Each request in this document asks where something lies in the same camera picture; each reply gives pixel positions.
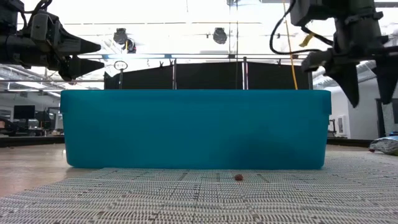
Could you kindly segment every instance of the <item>textured mat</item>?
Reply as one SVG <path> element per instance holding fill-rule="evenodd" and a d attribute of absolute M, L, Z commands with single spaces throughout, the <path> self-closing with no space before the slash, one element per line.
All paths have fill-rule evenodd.
<path fill-rule="evenodd" d="M 102 169 L 0 198 L 0 223 L 398 223 L 398 157 L 328 152 L 323 170 L 306 171 Z"/>

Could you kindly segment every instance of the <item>computer monitor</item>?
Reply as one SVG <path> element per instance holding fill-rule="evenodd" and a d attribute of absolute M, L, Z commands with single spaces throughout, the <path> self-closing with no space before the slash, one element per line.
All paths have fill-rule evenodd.
<path fill-rule="evenodd" d="M 14 106 L 14 119 L 34 119 L 34 105 L 18 105 Z"/>

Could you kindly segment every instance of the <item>small brown object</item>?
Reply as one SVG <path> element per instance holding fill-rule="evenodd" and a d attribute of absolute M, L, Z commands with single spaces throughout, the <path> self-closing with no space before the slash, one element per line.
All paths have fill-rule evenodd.
<path fill-rule="evenodd" d="M 235 176 L 235 180 L 236 181 L 242 181 L 243 180 L 243 175 L 242 174 L 238 174 Z"/>

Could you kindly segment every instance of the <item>wall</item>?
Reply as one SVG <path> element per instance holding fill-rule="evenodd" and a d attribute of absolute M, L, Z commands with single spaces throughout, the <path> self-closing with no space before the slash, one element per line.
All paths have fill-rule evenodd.
<path fill-rule="evenodd" d="M 376 139 L 379 137 L 376 106 L 376 99 L 378 98 L 380 98 L 380 94 L 376 79 L 359 84 L 360 101 L 356 108 L 352 107 L 345 94 L 339 88 L 339 90 L 332 92 L 332 116 L 330 117 L 336 118 L 339 114 L 347 114 L 347 138 Z M 394 93 L 393 98 L 398 98 L 398 91 Z"/>
<path fill-rule="evenodd" d="M 380 98 L 376 80 L 359 84 L 359 105 L 349 104 L 349 125 L 352 139 L 376 139 L 377 129 L 376 99 Z"/>
<path fill-rule="evenodd" d="M 343 128 L 346 130 L 346 134 L 336 134 L 339 137 L 351 137 L 350 125 L 349 125 L 349 102 L 340 87 L 331 87 L 326 90 L 331 91 L 331 115 L 330 119 L 335 119 L 336 130 L 338 130 L 338 117 L 345 116 L 345 123 Z M 329 130 L 333 130 L 333 125 L 330 123 Z"/>

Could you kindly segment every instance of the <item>blue plastic bin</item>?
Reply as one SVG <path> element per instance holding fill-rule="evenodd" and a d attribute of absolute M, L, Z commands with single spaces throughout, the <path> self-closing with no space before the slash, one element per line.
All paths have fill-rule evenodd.
<path fill-rule="evenodd" d="M 320 90 L 68 90 L 61 112 L 74 167 L 320 169 L 331 100 Z"/>

